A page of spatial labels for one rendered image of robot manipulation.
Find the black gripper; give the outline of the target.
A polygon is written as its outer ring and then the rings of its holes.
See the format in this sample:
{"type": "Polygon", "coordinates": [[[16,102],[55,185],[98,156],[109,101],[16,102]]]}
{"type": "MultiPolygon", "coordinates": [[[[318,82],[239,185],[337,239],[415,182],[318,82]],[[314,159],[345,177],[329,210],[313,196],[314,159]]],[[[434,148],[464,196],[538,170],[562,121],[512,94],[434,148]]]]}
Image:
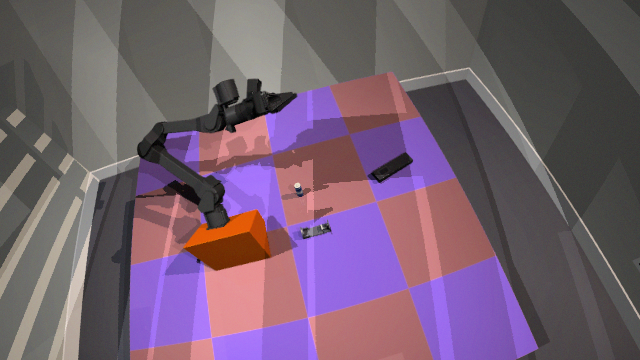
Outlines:
{"type": "Polygon", "coordinates": [[[276,114],[284,109],[298,96],[293,92],[269,93],[259,91],[253,93],[251,99],[240,103],[240,111],[246,121],[256,119],[267,114],[276,114]],[[262,94],[263,93],[263,94],[262,94]]]}

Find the blue and white striped battery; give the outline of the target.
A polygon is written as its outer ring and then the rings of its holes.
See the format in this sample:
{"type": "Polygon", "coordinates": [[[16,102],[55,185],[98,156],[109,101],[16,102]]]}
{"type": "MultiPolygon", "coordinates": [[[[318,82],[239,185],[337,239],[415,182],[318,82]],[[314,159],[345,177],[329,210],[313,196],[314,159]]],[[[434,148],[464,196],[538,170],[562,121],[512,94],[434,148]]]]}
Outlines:
{"type": "Polygon", "coordinates": [[[302,191],[300,183],[295,183],[294,187],[295,187],[295,190],[296,190],[296,193],[297,193],[298,197],[302,197],[303,196],[303,191],[302,191]]]}

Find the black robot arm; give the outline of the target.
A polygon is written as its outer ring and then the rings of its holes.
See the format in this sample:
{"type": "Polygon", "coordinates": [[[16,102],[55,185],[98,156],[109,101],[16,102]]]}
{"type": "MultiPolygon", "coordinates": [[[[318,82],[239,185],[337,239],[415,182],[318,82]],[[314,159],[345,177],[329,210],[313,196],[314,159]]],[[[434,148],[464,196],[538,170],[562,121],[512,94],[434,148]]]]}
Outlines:
{"type": "MultiPolygon", "coordinates": [[[[199,131],[203,133],[213,133],[225,130],[235,133],[234,125],[246,122],[240,111],[240,104],[229,107],[237,103],[239,94],[235,79],[229,79],[213,87],[217,104],[209,114],[205,114],[192,120],[179,120],[172,122],[157,122],[142,142],[137,145],[137,152],[141,159],[163,166],[171,174],[177,176],[184,183],[194,188],[197,196],[201,199],[197,206],[203,213],[207,223],[206,230],[224,227],[230,219],[228,218],[224,205],[221,204],[225,194],[222,181],[217,180],[213,175],[201,176],[193,171],[181,161],[171,156],[163,145],[166,142],[168,133],[199,131]]],[[[262,82],[258,79],[247,80],[247,94],[243,101],[252,100],[253,93],[261,91],[262,82]]]]}

